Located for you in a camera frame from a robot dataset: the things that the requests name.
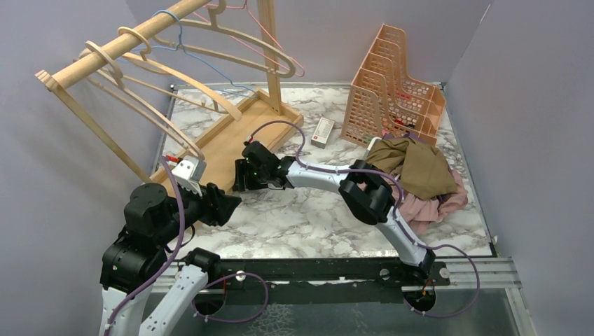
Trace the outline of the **pink wire hanger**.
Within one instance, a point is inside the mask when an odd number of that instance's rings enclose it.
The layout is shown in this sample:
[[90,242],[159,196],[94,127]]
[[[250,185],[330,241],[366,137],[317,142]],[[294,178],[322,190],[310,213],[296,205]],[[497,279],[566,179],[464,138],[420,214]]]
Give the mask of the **pink wire hanger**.
[[[215,5],[214,4],[207,4],[204,5],[202,8],[206,8],[206,9],[212,9],[214,8]],[[252,21],[254,23],[256,23],[258,25],[258,27],[261,30],[261,33],[263,33],[263,39],[264,37],[267,37],[270,41],[271,41],[271,45],[274,46],[275,48],[278,48],[281,51],[284,51],[284,47],[279,44],[279,42],[277,41],[277,39],[273,36],[274,34],[272,34],[262,23],[261,21],[250,11],[249,9],[249,1],[244,1],[243,4],[241,6],[227,6],[227,9],[231,9],[231,10],[235,10],[235,11],[245,11],[249,17],[252,19]],[[200,18],[203,22],[208,22],[208,23],[213,23],[214,19],[207,19],[206,17],[202,16],[201,14],[198,13],[198,11],[194,11],[192,13],[194,16],[196,16],[197,18]],[[254,47],[248,46],[246,43],[244,42],[240,42],[240,44],[248,47],[248,49],[254,51],[255,53],[257,53],[260,56],[263,56],[265,60],[271,61],[273,64],[280,66],[280,68],[285,69],[285,70],[289,70],[289,68],[287,66],[281,65],[278,61],[272,60],[271,57],[265,56],[265,54],[259,51],[256,51],[256,49]],[[305,75],[305,68],[303,67],[303,65],[301,63],[299,63],[297,60],[293,59],[294,64],[296,64],[296,66],[298,67],[298,69],[301,70],[300,73],[297,73],[296,76],[298,78],[302,78]]]

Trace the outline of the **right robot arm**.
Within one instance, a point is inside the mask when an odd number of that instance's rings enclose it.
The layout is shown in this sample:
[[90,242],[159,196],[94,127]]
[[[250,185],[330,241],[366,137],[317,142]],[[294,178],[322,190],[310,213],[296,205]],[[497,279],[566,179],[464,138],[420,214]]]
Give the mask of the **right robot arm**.
[[311,188],[340,195],[360,222],[376,227],[396,250],[405,278],[420,285],[431,278],[436,259],[401,215],[396,181],[363,160],[328,166],[302,161],[298,155],[277,157],[261,142],[247,142],[235,161],[233,190]]

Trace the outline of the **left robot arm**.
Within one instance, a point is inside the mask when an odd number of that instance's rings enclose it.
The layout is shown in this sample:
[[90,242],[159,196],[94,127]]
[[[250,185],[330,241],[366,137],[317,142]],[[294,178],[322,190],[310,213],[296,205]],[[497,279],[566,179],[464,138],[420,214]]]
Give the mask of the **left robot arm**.
[[199,189],[176,185],[169,195],[165,186],[148,183],[133,190],[123,229],[102,256],[101,335],[168,335],[198,291],[217,284],[219,255],[195,248],[184,258],[181,279],[143,317],[154,283],[179,254],[185,230],[196,222],[226,224],[242,201],[213,183]]

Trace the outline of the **brown skirt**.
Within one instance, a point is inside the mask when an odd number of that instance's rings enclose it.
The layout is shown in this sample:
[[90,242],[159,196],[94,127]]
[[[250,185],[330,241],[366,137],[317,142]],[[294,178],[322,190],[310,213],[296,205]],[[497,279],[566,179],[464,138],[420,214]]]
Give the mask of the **brown skirt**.
[[369,150],[366,162],[385,173],[398,174],[403,189],[421,200],[457,191],[457,183],[444,154],[415,139],[377,140]]

